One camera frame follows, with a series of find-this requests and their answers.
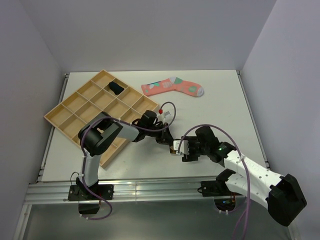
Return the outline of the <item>navy ankle sock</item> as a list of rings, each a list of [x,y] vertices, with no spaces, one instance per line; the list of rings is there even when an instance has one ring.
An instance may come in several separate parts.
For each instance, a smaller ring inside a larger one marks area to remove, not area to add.
[[[125,89],[120,86],[118,83],[111,81],[108,84],[109,89],[117,96],[119,94],[121,94]]]

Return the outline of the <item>brown orange argyle sock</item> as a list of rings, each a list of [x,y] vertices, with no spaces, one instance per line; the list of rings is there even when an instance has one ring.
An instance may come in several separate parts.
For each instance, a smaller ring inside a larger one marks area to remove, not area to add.
[[[170,147],[170,148],[169,148],[169,152],[170,152],[171,154],[175,154],[175,153],[176,153],[176,151],[173,149],[173,147]]]

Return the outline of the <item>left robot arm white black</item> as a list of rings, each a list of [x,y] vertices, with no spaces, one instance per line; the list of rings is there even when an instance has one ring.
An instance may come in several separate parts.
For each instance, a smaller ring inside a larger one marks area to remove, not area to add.
[[[152,110],[146,110],[132,123],[111,117],[104,111],[87,123],[78,133],[83,152],[79,194],[86,200],[96,197],[100,159],[116,138],[137,143],[146,136],[154,138],[158,144],[173,146],[169,124],[161,121]]]

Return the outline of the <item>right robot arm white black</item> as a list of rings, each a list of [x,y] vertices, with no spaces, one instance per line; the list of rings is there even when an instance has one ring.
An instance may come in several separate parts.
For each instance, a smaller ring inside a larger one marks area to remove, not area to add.
[[[219,141],[212,128],[197,126],[195,136],[184,135],[174,140],[173,149],[182,155],[183,162],[197,161],[207,156],[224,170],[211,181],[202,181],[204,197],[240,194],[267,209],[280,225],[289,226],[307,206],[306,198],[297,179],[263,167],[239,152],[234,141]]]

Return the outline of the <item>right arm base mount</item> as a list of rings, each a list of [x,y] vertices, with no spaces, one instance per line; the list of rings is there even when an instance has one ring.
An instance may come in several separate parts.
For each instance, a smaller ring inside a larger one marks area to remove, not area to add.
[[[246,202],[246,197],[243,202],[237,202],[236,197],[239,193],[231,192],[226,182],[230,176],[235,175],[236,172],[230,169],[222,171],[215,180],[204,180],[200,182],[200,187],[197,192],[202,197],[213,197],[215,211],[219,214],[231,214],[239,210]]]

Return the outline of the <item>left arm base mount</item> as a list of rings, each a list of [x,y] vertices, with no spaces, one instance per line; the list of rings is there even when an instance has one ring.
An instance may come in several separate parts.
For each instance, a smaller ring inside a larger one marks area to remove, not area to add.
[[[79,173],[73,172],[70,176],[70,187],[67,200],[78,202],[78,212],[83,217],[91,218],[98,213],[101,203],[113,199],[114,185],[94,183],[88,191],[80,181]]]

